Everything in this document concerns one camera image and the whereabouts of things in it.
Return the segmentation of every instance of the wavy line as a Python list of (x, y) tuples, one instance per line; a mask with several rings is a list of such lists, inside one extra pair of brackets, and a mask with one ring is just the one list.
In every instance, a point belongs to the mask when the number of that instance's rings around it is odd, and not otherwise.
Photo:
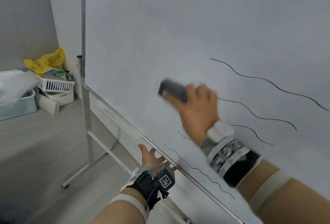
[(179, 132), (179, 130), (178, 130), (178, 133), (179, 133), (183, 138), (186, 138), (186, 139), (191, 140), (191, 141), (193, 142), (192, 139), (189, 139), (188, 137), (183, 136), (183, 135)]
[(259, 136), (257, 135), (257, 133), (256, 133), (253, 129), (249, 128), (249, 127), (242, 126), (242, 125), (234, 125), (234, 124), (230, 124), (230, 126), (237, 126), (237, 127), (248, 128), (248, 129), (250, 129), (250, 130), (252, 130), (252, 131), (254, 132), (255, 136), (256, 136), (260, 141), (262, 141), (263, 143), (266, 143), (266, 144), (269, 144), (269, 145), (273, 145), (273, 146), (275, 146), (275, 144), (271, 144), (271, 143), (264, 142), (262, 139), (259, 138)]
[[(179, 156), (179, 158), (180, 158), (181, 160), (183, 160), (185, 163), (187, 163), (184, 159), (182, 159), (182, 158), (180, 157), (180, 155), (178, 154), (178, 152), (176, 152), (176, 154)], [(208, 177), (208, 176), (207, 176), (206, 174), (204, 174), (200, 169), (198, 169), (198, 168), (193, 168), (193, 167), (191, 167), (188, 163), (187, 163), (187, 165), (188, 165), (190, 168), (192, 168), (192, 169), (197, 169), (197, 170), (199, 170), (203, 175), (205, 175), (206, 177)], [(227, 193), (227, 194), (230, 194), (231, 197), (233, 197), (233, 198), (235, 199), (235, 197), (234, 197), (231, 193), (226, 192), (226, 191), (223, 191), (219, 183), (214, 182), (214, 181), (212, 181), (212, 182), (215, 183), (215, 184), (218, 184), (222, 192)]]
[(288, 123), (288, 124), (290, 124), (290, 125), (292, 125), (293, 127), (294, 127), (294, 129), (297, 131), (297, 128), (296, 128), (296, 126), (295, 125), (293, 125), (291, 122), (289, 122), (289, 121), (285, 121), (285, 120), (281, 120), (281, 119), (273, 119), (273, 118), (263, 118), (263, 117), (259, 117), (259, 116), (256, 116), (247, 106), (245, 106), (243, 103), (239, 103), (239, 102), (236, 102), (236, 101), (231, 101), (231, 100), (225, 100), (225, 99), (222, 99), (222, 98), (220, 98), (220, 97), (218, 97), (220, 100), (222, 100), (222, 101), (226, 101), (226, 102), (233, 102), (233, 103), (238, 103), (238, 104), (241, 104), (241, 105), (243, 105), (244, 107), (246, 107), (250, 112), (251, 112), (251, 114), (253, 114), (255, 117), (257, 117), (257, 118), (259, 118), (259, 119), (264, 119), (264, 120), (273, 120), (273, 121), (282, 121), (282, 122), (286, 122), (286, 123)]
[(223, 64), (226, 64), (229, 68), (231, 68), (237, 75), (239, 75), (239, 76), (243, 76), (243, 77), (247, 77), (247, 78), (256, 78), (256, 79), (261, 79), (261, 80), (264, 80), (264, 81), (267, 81), (267, 82), (269, 82), (269, 83), (271, 83), (271, 84), (273, 84), (276, 88), (278, 88), (279, 90), (281, 90), (281, 91), (283, 91), (283, 92), (285, 92), (285, 93), (289, 93), (289, 94), (292, 94), (292, 95), (298, 95), (298, 96), (302, 96), (302, 97), (305, 97), (305, 98), (308, 98), (308, 99), (310, 99), (310, 100), (312, 100), (313, 102), (315, 102), (321, 109), (324, 109), (324, 110), (326, 110), (326, 111), (329, 111), (328, 109), (326, 109), (325, 107), (323, 107), (321, 104), (319, 104), (316, 100), (314, 100), (313, 98), (311, 98), (311, 97), (308, 97), (308, 96), (306, 96), (306, 95), (301, 95), (301, 94), (297, 94), (297, 93), (293, 93), (293, 92), (289, 92), (289, 91), (286, 91), (286, 90), (284, 90), (284, 89), (281, 89), (280, 87), (278, 87), (275, 83), (273, 83), (273, 82), (271, 82), (270, 80), (267, 80), (267, 79), (265, 79), (265, 78), (261, 78), (261, 77), (255, 77), (255, 76), (244, 76), (244, 75), (241, 75), (241, 74), (239, 74), (239, 73), (237, 73), (229, 64), (227, 64), (227, 63), (225, 63), (225, 62), (223, 62), (223, 61), (220, 61), (220, 60), (217, 60), (217, 59), (213, 59), (213, 58), (210, 58), (211, 60), (213, 60), (213, 61), (217, 61), (217, 62), (221, 62), (221, 63), (223, 63)]

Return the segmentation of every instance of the gray blind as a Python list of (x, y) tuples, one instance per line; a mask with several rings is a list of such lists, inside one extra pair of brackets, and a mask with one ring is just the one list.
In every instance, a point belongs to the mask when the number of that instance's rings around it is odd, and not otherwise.
[(0, 0), (0, 71), (58, 48), (49, 0)]

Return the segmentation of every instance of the gray floor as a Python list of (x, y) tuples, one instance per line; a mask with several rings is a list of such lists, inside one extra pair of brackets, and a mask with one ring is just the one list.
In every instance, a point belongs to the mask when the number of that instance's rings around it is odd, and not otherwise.
[[(109, 146), (115, 143), (94, 115), (92, 130)], [(107, 155), (63, 189), (61, 183), (87, 161), (85, 140), (80, 100), (62, 106), (55, 116), (39, 109), (0, 121), (0, 214), (14, 208), (15, 218), (22, 222), (89, 223), (129, 176)], [(95, 156), (100, 155), (101, 148), (94, 147)], [(120, 146), (114, 153), (131, 169), (136, 167)]]

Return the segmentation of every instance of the black eraser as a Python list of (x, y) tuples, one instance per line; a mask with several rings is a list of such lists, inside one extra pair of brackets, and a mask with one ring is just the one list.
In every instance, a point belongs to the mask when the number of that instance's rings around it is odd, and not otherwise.
[(187, 103), (187, 95), (185, 93), (184, 87), (184, 85), (166, 78), (160, 83), (158, 95), (162, 96), (163, 91), (166, 90), (169, 94), (178, 98), (181, 102)]

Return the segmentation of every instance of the clear plastic bag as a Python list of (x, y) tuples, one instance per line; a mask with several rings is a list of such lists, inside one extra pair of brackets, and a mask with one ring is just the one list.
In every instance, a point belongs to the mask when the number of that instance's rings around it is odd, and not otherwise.
[(37, 77), (32, 71), (0, 74), (0, 105), (13, 106), (19, 98), (36, 85)]

